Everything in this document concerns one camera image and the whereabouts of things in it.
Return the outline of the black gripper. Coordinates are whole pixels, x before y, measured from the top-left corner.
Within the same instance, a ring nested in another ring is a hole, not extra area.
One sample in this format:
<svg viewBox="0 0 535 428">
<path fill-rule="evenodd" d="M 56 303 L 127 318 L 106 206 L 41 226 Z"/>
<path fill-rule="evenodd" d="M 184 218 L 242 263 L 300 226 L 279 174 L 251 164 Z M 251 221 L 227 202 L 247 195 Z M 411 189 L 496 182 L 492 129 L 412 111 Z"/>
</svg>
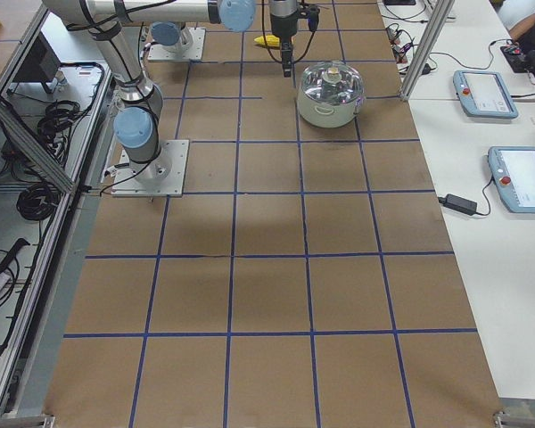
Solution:
<svg viewBox="0 0 535 428">
<path fill-rule="evenodd" d="M 269 0 L 272 34 L 279 38 L 282 68 L 285 78 L 292 75 L 292 38 L 298 31 L 299 5 L 297 0 Z"/>
</svg>

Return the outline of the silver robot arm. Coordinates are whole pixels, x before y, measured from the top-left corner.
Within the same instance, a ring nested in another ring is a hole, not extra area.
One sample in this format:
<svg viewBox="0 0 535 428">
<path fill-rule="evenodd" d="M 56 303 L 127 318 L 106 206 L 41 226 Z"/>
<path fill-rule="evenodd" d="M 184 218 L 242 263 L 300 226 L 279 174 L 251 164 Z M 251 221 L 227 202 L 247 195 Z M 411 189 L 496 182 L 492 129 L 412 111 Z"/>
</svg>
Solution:
<svg viewBox="0 0 535 428">
<path fill-rule="evenodd" d="M 151 25 L 152 39 L 169 52 L 181 54 L 193 44 L 193 37 L 183 22 L 158 21 Z"/>
<path fill-rule="evenodd" d="M 248 29 L 255 18 L 254 1 L 45 1 L 45 7 L 66 23 L 68 31 L 86 31 L 115 77 L 127 106 L 159 113 L 162 95 L 140 65 L 139 55 L 121 33 L 123 23 L 209 22 L 233 32 Z"/>
</svg>

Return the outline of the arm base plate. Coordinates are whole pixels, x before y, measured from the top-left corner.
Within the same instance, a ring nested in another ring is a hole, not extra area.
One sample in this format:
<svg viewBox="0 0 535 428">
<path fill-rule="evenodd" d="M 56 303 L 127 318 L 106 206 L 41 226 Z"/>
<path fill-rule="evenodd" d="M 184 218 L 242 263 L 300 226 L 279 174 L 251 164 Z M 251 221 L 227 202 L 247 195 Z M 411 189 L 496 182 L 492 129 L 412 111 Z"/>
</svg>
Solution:
<svg viewBox="0 0 535 428">
<path fill-rule="evenodd" d="M 202 59 L 206 29 L 185 27 L 178 32 L 174 45 L 156 40 L 149 49 L 149 62 L 199 62 Z"/>
<path fill-rule="evenodd" d="M 115 197 L 181 197 L 184 190 L 186 163 L 190 142 L 182 140 L 161 140 L 160 155 L 138 176 L 144 165 L 131 163 L 127 152 L 122 149 L 120 162 L 128 163 L 118 169 L 111 188 Z"/>
</svg>

